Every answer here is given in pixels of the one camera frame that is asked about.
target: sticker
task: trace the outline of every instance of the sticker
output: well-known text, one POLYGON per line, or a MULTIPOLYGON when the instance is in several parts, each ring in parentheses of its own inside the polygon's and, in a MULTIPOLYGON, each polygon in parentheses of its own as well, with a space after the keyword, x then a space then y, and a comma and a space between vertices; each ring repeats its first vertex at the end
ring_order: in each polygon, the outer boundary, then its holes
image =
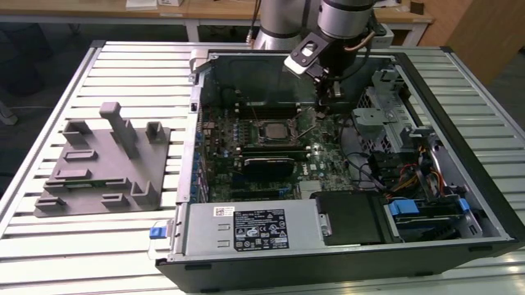
POLYGON ((284 209, 232 211, 232 213, 233 249, 237 252, 289 248, 284 209))
POLYGON ((213 207, 213 217, 232 216, 235 207, 213 207))

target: metal frame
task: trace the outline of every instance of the metal frame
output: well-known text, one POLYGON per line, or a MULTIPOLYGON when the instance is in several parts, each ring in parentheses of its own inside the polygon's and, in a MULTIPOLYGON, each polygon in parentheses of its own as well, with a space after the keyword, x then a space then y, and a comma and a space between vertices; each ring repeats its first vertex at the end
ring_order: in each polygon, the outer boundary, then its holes
MULTIPOLYGON (((198 42, 198 26, 249 26, 251 20, 220 20, 216 18, 182 18, 181 15, 168 14, 158 18, 130 17, 61 17, 54 15, 0 15, 2 22, 13 23, 92 23, 108 25, 182 25, 189 42, 198 42)), ((391 30, 407 30, 403 46, 416 46, 428 23, 386 23, 391 30)))

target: floor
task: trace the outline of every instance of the floor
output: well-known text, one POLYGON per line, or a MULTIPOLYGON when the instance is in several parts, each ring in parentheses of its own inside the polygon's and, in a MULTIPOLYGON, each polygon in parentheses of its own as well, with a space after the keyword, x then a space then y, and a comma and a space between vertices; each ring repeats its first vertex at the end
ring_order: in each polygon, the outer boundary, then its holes
MULTIPOLYGON (((112 41, 186 41, 182 26, 162 25, 81 25, 80 33, 73 34, 65 24, 42 24, 41 29, 53 50, 53 57, 36 64, 44 78, 45 88, 34 95, 18 98, 0 88, 0 100, 18 117, 14 126, 0 124, 0 196, 7 187, 44 126, 52 108, 60 99, 62 90, 74 73, 92 40, 112 41)), ((247 29, 231 27, 200 27, 202 42, 243 42, 247 29)), ((0 36, 0 56, 13 48, 3 36, 0 36)), ((498 79, 488 86, 488 91, 525 128, 525 55, 518 54, 498 79)))

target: barcode sticker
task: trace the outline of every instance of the barcode sticker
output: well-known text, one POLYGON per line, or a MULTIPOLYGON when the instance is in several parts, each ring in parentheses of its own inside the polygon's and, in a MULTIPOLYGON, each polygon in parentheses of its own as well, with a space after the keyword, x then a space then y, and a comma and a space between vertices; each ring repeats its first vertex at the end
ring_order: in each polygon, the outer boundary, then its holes
POLYGON ((232 216, 235 207, 213 207, 213 217, 232 216))

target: aluminum extrusion table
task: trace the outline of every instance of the aluminum extrusion table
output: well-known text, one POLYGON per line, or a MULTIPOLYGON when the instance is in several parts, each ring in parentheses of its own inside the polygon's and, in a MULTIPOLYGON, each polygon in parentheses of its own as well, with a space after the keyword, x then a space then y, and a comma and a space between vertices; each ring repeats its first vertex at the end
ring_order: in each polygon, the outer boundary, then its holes
MULTIPOLYGON (((189 100, 189 52, 241 49, 243 44, 98 42, 89 48, 33 148, 0 201, 1 294, 182 294, 148 255, 148 230, 173 217, 177 172, 189 100), (158 120, 170 129, 161 210, 38 219, 34 201, 54 166, 69 119, 108 128, 104 101, 117 101, 134 127, 158 120)), ((404 52, 459 132, 525 220, 525 136, 452 53, 392 47, 404 52)), ((424 116, 415 105, 415 111, 424 116)), ((165 253, 166 240, 153 244, 165 253)), ((419 278, 245 290, 233 294, 516 294, 525 292, 525 252, 468 262, 419 278)))

